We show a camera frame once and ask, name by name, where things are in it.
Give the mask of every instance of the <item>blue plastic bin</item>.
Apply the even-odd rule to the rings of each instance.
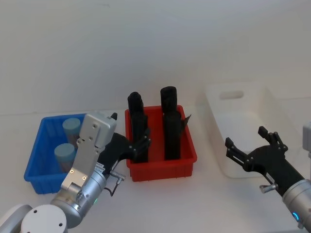
[[[65,179],[54,155],[54,149],[67,143],[63,122],[68,118],[78,118],[83,122],[85,114],[46,117],[41,120],[34,147],[24,174],[25,181],[31,182],[37,194],[56,193]]]

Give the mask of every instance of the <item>blue indicator light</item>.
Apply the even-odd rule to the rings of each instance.
[[[298,214],[296,214],[295,212],[293,212],[293,216],[294,216],[294,218],[296,219],[296,221],[299,221],[299,216],[298,216]]]

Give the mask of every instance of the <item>table surface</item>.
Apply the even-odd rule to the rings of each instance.
[[[280,100],[301,135],[303,124],[311,120],[310,102],[309,98]],[[122,161],[116,170],[127,179],[114,197],[103,192],[84,221],[69,232],[301,232],[276,192],[260,192],[259,185],[267,184],[264,178],[230,179],[221,173],[204,127],[203,106],[184,110],[192,114],[189,129],[198,156],[193,175],[135,183]],[[124,110],[105,112],[119,114],[116,132],[124,134]],[[0,216],[19,203],[36,207],[53,199],[55,194],[37,195],[23,179],[40,121],[53,115],[57,114],[0,116]],[[300,150],[293,166],[310,178],[306,151]],[[108,186],[114,183],[114,178],[108,179]]]

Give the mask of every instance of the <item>white wall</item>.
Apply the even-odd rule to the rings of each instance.
[[[308,0],[0,0],[0,114],[180,104],[208,83],[311,96]]]

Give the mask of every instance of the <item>red plastic bin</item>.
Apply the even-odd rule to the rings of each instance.
[[[178,105],[177,110],[180,112],[182,119],[185,119],[183,107]],[[161,106],[144,107],[144,112],[148,116],[148,127],[151,130],[151,145],[148,151],[147,163],[135,164],[131,160],[126,161],[132,180],[137,182],[191,176],[193,163],[196,162],[197,156],[188,126],[181,135],[181,158],[178,160],[164,160],[163,113]],[[125,111],[125,131],[126,137],[132,141],[132,124],[129,110]]]

